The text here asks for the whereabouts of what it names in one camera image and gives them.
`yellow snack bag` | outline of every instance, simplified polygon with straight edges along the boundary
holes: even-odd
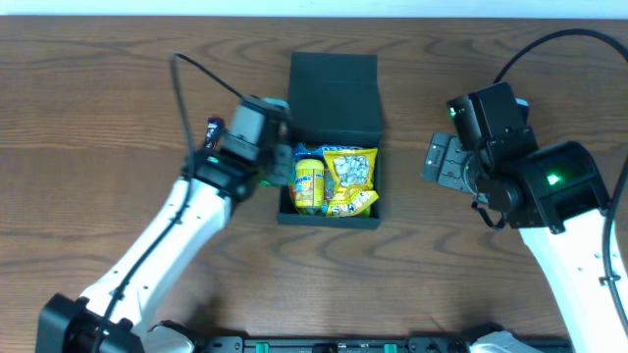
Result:
[[[359,215],[367,207],[371,206],[379,198],[373,190],[357,190],[347,198],[338,200],[334,198],[327,209],[327,216],[350,217]]]
[[[336,193],[349,188],[372,190],[376,156],[377,148],[324,151],[323,157],[336,182]]]

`wood grain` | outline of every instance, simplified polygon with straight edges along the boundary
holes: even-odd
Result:
[[[0,351],[32,351],[37,314],[109,269],[163,203],[185,154],[167,60],[182,51],[236,88],[285,97],[292,51],[379,55],[384,221],[377,230],[279,227],[259,189],[207,244],[157,320],[202,332],[406,335],[486,321],[565,335],[512,229],[486,228],[463,194],[420,180],[445,101],[489,85],[530,41],[568,27],[628,43],[625,22],[223,18],[0,20]],[[235,99],[185,68],[197,141]],[[564,38],[508,74],[541,144],[581,141],[609,188],[628,150],[628,67]],[[618,216],[627,243],[626,203]]]

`green connector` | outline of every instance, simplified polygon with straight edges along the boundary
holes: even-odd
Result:
[[[269,353],[270,351],[271,351],[271,346],[268,343],[255,344],[255,353]]]
[[[396,344],[385,344],[384,353],[396,353]]]

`snack package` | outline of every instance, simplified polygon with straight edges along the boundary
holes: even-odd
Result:
[[[220,134],[225,128],[225,121],[218,117],[207,119],[207,133],[205,134],[205,148],[215,149]]]
[[[329,204],[334,199],[336,192],[336,182],[329,168],[325,169],[325,203]]]
[[[296,192],[295,182],[296,182],[296,162],[292,160],[292,171],[290,173],[290,177],[288,178],[288,190],[290,193],[290,198],[292,199],[292,204],[294,205],[294,209],[296,210],[296,212],[299,215],[307,215],[308,214],[307,210],[300,207],[296,207],[296,204],[294,202],[295,192]]]
[[[373,190],[373,170],[377,148],[325,151],[325,162],[332,172],[336,191],[327,216],[370,216],[370,206],[379,195]]]
[[[319,209],[323,206],[324,167],[323,162],[304,159],[296,164],[294,181],[294,206]]]
[[[327,216],[332,217],[350,217],[361,214],[367,208],[369,208],[373,202],[379,198],[377,192],[373,190],[357,190],[349,195],[348,198],[343,200],[334,199],[330,202],[327,209]]]
[[[323,154],[325,151],[342,151],[342,150],[360,150],[361,147],[351,146],[339,146],[332,144],[312,144],[299,142],[294,146],[294,160],[296,162],[306,159],[314,158],[323,161]]]
[[[324,157],[339,191],[349,187],[373,189],[373,169],[377,148],[325,151]]]

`black box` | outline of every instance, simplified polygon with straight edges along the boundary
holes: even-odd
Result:
[[[288,104],[297,142],[378,147],[374,188],[381,196],[384,122],[377,87],[377,56],[292,53]],[[380,225],[381,200],[370,218],[299,215],[287,187],[280,192],[280,225],[375,229]]]

